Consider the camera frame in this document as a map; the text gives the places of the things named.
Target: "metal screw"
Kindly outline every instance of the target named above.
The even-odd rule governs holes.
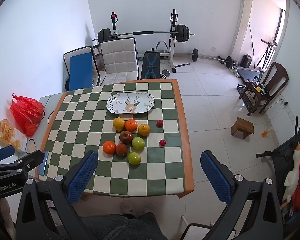
[[[270,185],[270,184],[272,184],[272,180],[269,179],[269,178],[267,178],[267,179],[266,179],[266,183]]]
[[[62,181],[63,180],[63,176],[62,175],[57,175],[54,179],[56,181]]]
[[[27,184],[28,184],[28,185],[32,184],[32,182],[33,182],[33,179],[28,179],[28,180],[27,180]]]
[[[235,176],[235,179],[236,179],[237,181],[243,181],[243,176],[240,175],[240,174],[238,174],[238,175]]]

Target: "blue board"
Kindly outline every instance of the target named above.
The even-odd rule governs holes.
[[[70,57],[69,90],[92,87],[92,53]]]

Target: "foot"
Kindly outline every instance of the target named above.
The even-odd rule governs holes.
[[[156,205],[155,205],[153,202],[148,202],[148,203],[146,203],[145,206],[143,207],[143,210],[142,210],[141,213],[142,213],[142,214],[145,214],[145,213],[150,212],[150,213],[152,213],[152,214],[155,215],[156,210],[157,210]]]
[[[234,67],[232,67],[232,68],[230,69],[230,71],[231,71],[236,77],[240,77],[238,71],[237,71]]]
[[[124,200],[120,203],[121,214],[131,214],[136,217],[133,205],[129,200]]]

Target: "small wooden stool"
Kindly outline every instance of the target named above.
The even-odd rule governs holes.
[[[245,139],[247,136],[254,133],[253,123],[238,117],[237,121],[231,127],[231,135],[236,131],[243,132],[243,138]]]

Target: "white oval plate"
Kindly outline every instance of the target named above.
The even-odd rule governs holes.
[[[117,93],[107,101],[107,109],[112,114],[145,113],[153,106],[154,97],[147,92]]]

